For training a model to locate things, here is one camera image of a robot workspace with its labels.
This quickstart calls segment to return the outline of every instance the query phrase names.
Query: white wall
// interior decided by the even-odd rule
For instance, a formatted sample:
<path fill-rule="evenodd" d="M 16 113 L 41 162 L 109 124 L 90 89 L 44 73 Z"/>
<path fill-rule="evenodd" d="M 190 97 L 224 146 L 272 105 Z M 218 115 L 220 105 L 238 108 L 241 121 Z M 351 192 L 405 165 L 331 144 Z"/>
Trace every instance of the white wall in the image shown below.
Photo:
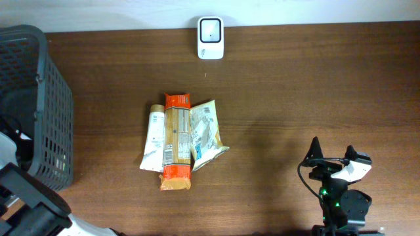
<path fill-rule="evenodd" d="M 193 28 L 204 15 L 225 26 L 420 20 L 420 0 L 0 0 L 0 27 L 46 32 Z"/>

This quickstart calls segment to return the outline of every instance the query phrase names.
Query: snack bar package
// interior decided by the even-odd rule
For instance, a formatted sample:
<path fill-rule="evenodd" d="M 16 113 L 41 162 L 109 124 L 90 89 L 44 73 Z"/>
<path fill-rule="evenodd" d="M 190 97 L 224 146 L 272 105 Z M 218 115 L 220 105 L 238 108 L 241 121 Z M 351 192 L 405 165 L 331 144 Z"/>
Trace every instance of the snack bar package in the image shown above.
<path fill-rule="evenodd" d="M 165 145 L 160 190 L 190 189 L 190 95 L 165 95 Z"/>
<path fill-rule="evenodd" d="M 221 142 L 214 100 L 191 109 L 191 137 L 191 152 L 196 161 L 192 171 L 229 150 Z"/>

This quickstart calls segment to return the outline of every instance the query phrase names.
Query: nutrition label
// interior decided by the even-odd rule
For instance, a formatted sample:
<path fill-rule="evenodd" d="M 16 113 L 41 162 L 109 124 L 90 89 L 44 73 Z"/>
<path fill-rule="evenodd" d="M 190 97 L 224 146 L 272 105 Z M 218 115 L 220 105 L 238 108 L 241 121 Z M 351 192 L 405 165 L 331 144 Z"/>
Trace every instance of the nutrition label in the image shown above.
<path fill-rule="evenodd" d="M 190 111 L 178 110 L 178 159 L 189 159 L 190 155 Z"/>

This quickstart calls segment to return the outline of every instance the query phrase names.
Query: white tube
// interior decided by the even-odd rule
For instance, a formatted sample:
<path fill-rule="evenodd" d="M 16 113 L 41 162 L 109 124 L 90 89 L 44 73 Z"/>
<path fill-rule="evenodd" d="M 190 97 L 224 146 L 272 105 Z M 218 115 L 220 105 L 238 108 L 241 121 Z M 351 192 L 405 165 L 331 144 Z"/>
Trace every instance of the white tube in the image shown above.
<path fill-rule="evenodd" d="M 165 141 L 165 107 L 152 105 L 150 108 L 149 127 L 144 147 L 142 170 L 163 172 L 163 143 Z"/>

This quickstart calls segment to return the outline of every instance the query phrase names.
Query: orange snack wrapper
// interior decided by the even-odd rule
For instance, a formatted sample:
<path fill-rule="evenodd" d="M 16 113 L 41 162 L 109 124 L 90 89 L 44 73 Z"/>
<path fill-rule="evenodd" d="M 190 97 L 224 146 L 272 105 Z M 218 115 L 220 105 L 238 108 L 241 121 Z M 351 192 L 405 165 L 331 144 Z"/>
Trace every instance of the orange snack wrapper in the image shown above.
<path fill-rule="evenodd" d="M 190 189 L 190 95 L 165 96 L 165 145 L 160 190 Z"/>

